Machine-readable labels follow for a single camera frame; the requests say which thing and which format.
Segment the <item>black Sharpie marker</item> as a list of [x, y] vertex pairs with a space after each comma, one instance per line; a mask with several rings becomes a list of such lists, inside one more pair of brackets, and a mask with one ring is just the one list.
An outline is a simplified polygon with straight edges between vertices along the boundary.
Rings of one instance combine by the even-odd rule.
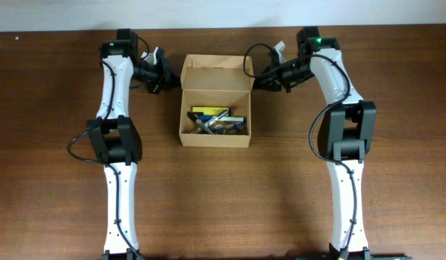
[[210, 127], [210, 123], [212, 123], [213, 120], [217, 118], [216, 116], [213, 116], [206, 123], [204, 123], [195, 114], [193, 114], [189, 111], [187, 112], [187, 116], [189, 117], [190, 120], [192, 120], [194, 123], [196, 123], [198, 125], [198, 127], [200, 128], [199, 131], [196, 131], [197, 134], [200, 133], [202, 130], [204, 130], [207, 134], [214, 134], [214, 132], [209, 127]]

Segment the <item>cardboard box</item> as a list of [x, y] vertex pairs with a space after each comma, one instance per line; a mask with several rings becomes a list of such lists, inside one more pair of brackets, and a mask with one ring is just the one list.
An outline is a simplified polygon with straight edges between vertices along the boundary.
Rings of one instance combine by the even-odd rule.
[[[184, 147], [243, 147], [251, 139], [251, 58], [188, 54], [180, 75], [182, 99], [179, 137]], [[188, 113], [195, 107], [229, 108], [232, 116], [246, 118], [245, 128], [234, 134], [194, 134], [198, 128]]]

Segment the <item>blue whiteboard marker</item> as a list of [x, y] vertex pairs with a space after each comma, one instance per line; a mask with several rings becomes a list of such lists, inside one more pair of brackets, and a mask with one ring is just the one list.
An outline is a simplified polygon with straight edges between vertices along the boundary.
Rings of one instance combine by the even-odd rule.
[[[209, 121], [215, 116], [206, 116], [206, 115], [200, 115], [199, 118], [202, 121]], [[246, 117], [234, 117], [234, 116], [223, 116], [220, 119], [217, 119], [217, 121], [229, 121], [229, 122], [243, 122], [245, 123], [247, 121]]]

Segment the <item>blue gel pen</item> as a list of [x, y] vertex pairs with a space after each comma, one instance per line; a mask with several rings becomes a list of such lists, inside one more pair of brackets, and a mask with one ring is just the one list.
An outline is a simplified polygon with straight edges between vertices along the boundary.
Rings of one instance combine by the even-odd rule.
[[218, 121], [214, 125], [210, 126], [210, 129], [214, 132], [214, 128], [217, 125], [226, 126], [225, 134], [237, 134], [246, 127], [246, 123], [243, 122], [228, 122], [228, 121]]

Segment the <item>yellow highlighter marker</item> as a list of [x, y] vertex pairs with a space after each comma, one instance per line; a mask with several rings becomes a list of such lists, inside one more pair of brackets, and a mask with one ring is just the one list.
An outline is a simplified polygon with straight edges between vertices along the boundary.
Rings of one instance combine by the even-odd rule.
[[191, 112], [204, 116], [217, 116], [222, 111], [228, 111], [231, 114], [231, 108], [228, 107], [203, 107], [203, 106], [193, 106]]

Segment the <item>black whiteboard marker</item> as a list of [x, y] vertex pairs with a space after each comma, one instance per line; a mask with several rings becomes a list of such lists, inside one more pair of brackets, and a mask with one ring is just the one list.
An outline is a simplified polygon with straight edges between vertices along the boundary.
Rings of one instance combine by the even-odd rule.
[[[215, 123], [217, 122], [217, 119], [220, 119], [221, 117], [226, 116], [227, 114], [228, 114], [228, 111], [227, 111], [227, 110], [222, 111], [220, 114], [218, 114], [218, 115], [216, 116], [217, 118], [214, 119], [212, 123], [210, 123], [210, 126], [213, 125], [213, 124], [215, 124]], [[199, 131], [199, 130], [200, 130], [200, 128], [198, 127], [197, 129], [195, 129], [195, 130], [193, 131], [193, 134], [197, 134], [196, 131]]]

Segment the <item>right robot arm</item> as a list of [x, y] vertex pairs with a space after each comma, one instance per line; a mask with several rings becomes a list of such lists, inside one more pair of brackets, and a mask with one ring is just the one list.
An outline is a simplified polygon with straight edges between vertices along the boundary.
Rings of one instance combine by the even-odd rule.
[[310, 127], [308, 142], [313, 154], [325, 161], [331, 178], [333, 233], [331, 259], [371, 259], [364, 232], [362, 174], [364, 159], [372, 144], [377, 109], [356, 91], [342, 60], [338, 41], [320, 36], [316, 26], [304, 27], [296, 35], [295, 59], [283, 57], [283, 44], [269, 49], [271, 63], [253, 75], [253, 88], [290, 92], [293, 87], [316, 78], [326, 107]]

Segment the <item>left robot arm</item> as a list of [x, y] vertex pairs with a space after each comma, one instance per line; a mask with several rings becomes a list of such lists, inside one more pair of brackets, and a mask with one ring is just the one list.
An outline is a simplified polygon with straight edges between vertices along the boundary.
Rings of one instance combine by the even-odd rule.
[[129, 115], [131, 81], [143, 83], [150, 94], [181, 86], [164, 50], [157, 47], [139, 53], [141, 41], [132, 29], [119, 29], [115, 40], [105, 41], [100, 47], [102, 100], [95, 119], [87, 122], [87, 130], [108, 188], [108, 227], [102, 259], [143, 258], [134, 217], [134, 186], [142, 143]]

